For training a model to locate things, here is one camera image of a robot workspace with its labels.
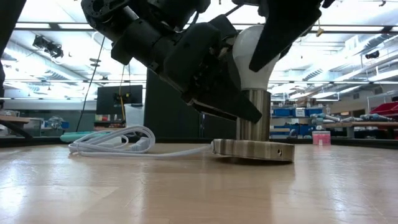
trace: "metal base plate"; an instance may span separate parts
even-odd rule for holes
[[[294,145],[278,142],[215,139],[213,153],[248,159],[293,162]]]

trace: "coiled white cable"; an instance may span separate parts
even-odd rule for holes
[[[128,133],[143,133],[147,138],[143,137],[138,142],[133,144],[130,148],[126,148],[129,139],[125,136]],[[109,147],[106,141],[114,138],[122,137],[126,142],[120,146]],[[146,154],[150,148],[155,145],[155,134],[147,127],[144,126],[131,126],[117,131],[98,131],[88,134],[69,145],[71,154],[79,154],[82,156],[92,157],[178,157],[190,154],[196,154],[202,151],[212,149],[212,144],[199,147],[196,149],[186,150],[182,152],[171,152],[165,154]]]

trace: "white ball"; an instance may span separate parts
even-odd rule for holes
[[[242,90],[267,90],[269,77],[277,63],[280,54],[272,59],[258,72],[249,69],[251,58],[260,39],[263,25],[251,26],[244,29],[236,38],[233,46],[233,58],[241,77]]]

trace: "computer monitor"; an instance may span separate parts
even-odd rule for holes
[[[123,104],[142,106],[142,85],[99,87],[96,113],[122,114],[121,100]]]

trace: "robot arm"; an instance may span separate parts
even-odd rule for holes
[[[259,6],[259,14],[267,18],[250,69],[256,72],[279,53],[287,52],[320,17],[321,1],[234,0],[239,5]],[[197,18],[209,5],[210,0],[81,2],[88,23],[113,41],[113,59],[127,65],[134,57],[199,112],[256,123],[262,114],[229,75],[228,64],[233,61],[228,54],[238,35],[230,21],[222,14],[183,30],[195,12]]]

